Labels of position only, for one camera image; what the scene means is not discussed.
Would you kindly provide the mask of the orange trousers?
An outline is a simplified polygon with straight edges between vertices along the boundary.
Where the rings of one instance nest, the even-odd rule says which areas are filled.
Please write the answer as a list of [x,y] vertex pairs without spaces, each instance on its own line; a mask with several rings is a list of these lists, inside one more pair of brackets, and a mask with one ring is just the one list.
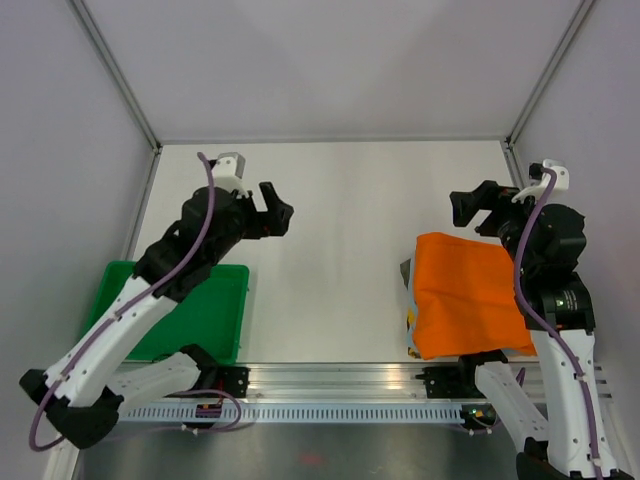
[[513,263],[501,246],[427,233],[417,237],[414,256],[413,338],[421,359],[536,354],[515,302]]

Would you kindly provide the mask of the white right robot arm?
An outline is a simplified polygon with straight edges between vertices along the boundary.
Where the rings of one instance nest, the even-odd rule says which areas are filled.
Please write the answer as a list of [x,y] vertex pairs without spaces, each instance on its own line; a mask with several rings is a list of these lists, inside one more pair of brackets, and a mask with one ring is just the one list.
[[586,247],[578,211],[490,180],[452,192],[453,223],[481,210],[479,235],[500,240],[514,266],[517,307],[537,352],[546,410],[540,412],[499,349],[466,355],[456,370],[464,394],[491,402],[516,450],[520,479],[627,479],[602,419],[595,377],[595,316],[576,271]]

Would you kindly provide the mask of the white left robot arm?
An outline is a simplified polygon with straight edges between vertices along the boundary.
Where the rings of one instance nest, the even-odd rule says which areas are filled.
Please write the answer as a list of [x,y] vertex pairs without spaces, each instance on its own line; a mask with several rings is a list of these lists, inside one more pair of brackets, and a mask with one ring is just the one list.
[[218,363],[196,344],[126,375],[116,371],[238,242],[287,233],[293,207],[271,183],[259,188],[263,211],[250,193],[212,186],[196,190],[82,339],[48,369],[30,369],[21,377],[21,388],[37,405],[29,430],[32,450],[47,451],[63,441],[87,449],[131,410],[166,396],[205,397],[216,389]]

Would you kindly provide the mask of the light blue folded trousers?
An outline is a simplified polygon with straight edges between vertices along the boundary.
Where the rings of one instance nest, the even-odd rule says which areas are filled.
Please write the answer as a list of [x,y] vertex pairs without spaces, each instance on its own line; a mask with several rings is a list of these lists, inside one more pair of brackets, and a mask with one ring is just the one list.
[[413,339],[413,333],[415,331],[415,325],[416,325],[417,306],[414,301],[413,290],[409,281],[406,282],[405,288],[406,288],[407,297],[408,297],[408,308],[407,308],[407,315],[406,315],[408,355],[412,358],[419,358],[420,354],[418,349],[416,348],[416,345]]

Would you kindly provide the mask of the green plastic tray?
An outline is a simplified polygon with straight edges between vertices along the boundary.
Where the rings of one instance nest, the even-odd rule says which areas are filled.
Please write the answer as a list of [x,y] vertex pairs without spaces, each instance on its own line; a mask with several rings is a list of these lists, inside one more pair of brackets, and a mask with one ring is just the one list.
[[152,362],[196,344],[218,363],[237,360],[250,270],[245,265],[217,265],[210,277],[160,320],[126,359]]

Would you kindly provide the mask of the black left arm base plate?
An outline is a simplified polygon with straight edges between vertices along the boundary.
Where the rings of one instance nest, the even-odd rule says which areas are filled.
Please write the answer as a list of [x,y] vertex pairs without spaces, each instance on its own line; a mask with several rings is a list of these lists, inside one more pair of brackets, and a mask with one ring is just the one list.
[[246,397],[250,369],[241,366],[216,366],[207,369],[198,379],[195,389],[224,391],[235,398]]

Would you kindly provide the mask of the aluminium front rail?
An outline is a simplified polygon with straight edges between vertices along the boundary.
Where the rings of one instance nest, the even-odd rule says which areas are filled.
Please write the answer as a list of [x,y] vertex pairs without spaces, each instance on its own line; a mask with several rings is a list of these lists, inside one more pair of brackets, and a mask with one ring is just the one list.
[[426,366],[456,363],[247,363],[251,403],[417,403],[450,400],[484,403],[486,399],[429,399],[415,376]]

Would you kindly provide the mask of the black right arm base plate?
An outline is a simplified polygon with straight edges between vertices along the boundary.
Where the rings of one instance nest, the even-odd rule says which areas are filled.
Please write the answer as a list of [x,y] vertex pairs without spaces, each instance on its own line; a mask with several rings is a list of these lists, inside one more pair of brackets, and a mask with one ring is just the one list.
[[456,363],[426,366],[415,379],[423,384],[429,399],[484,399],[474,374],[475,364],[460,357]]

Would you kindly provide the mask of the right aluminium frame post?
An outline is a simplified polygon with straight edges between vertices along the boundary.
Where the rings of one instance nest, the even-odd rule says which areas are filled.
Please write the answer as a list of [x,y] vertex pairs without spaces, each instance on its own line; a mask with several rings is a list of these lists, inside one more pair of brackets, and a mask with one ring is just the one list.
[[598,4],[599,1],[597,0],[580,0],[578,2],[541,74],[536,80],[533,89],[516,117],[509,134],[503,141],[503,145],[508,151],[515,149],[517,141],[523,134],[525,127],[529,123],[546,90],[560,70],[570,49]]

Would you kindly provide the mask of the aluminium frame post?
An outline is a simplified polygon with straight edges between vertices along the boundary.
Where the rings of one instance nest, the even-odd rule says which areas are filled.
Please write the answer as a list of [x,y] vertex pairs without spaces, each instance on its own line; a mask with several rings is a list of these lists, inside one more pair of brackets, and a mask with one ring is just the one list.
[[599,1],[597,0],[580,0],[578,2],[541,74],[536,80],[533,89],[516,117],[509,134],[503,141],[503,145],[508,151],[515,149],[517,141],[523,134],[525,127],[529,123],[546,90],[560,70],[570,49],[598,4]]
[[143,135],[151,151],[157,154],[162,147],[161,141],[155,134],[91,9],[82,0],[69,0],[66,4],[84,31],[117,93],[123,100],[134,124]]

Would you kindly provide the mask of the left aluminium frame post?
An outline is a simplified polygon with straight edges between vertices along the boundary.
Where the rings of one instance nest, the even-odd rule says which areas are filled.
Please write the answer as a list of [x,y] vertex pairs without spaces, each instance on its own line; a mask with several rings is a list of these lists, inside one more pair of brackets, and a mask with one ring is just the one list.
[[151,151],[157,154],[162,147],[161,141],[155,134],[91,9],[82,0],[69,0],[66,4],[84,31],[117,93],[123,100],[134,124],[143,135]]

